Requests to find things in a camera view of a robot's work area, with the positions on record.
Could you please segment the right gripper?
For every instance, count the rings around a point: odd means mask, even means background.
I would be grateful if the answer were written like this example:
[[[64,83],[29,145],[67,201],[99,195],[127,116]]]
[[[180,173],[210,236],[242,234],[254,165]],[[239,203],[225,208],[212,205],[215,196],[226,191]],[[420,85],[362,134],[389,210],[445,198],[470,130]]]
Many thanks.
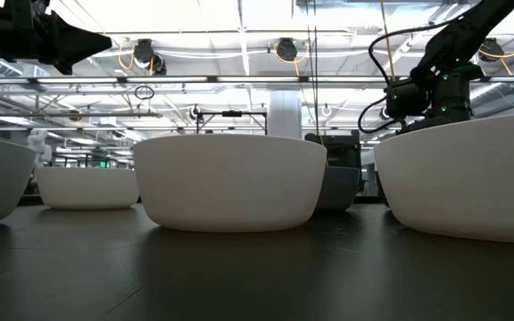
[[[407,78],[386,89],[385,114],[402,123],[402,130],[421,130],[470,120],[469,82],[484,72],[465,64],[448,73],[419,81]]]

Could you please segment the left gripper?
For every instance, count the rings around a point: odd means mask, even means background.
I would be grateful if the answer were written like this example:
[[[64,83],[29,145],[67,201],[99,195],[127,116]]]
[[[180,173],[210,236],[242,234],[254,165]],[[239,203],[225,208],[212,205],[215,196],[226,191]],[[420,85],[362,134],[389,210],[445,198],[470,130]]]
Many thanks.
[[[112,40],[67,23],[48,0],[6,1],[0,5],[0,58],[53,64],[63,75],[86,58],[112,48]]]

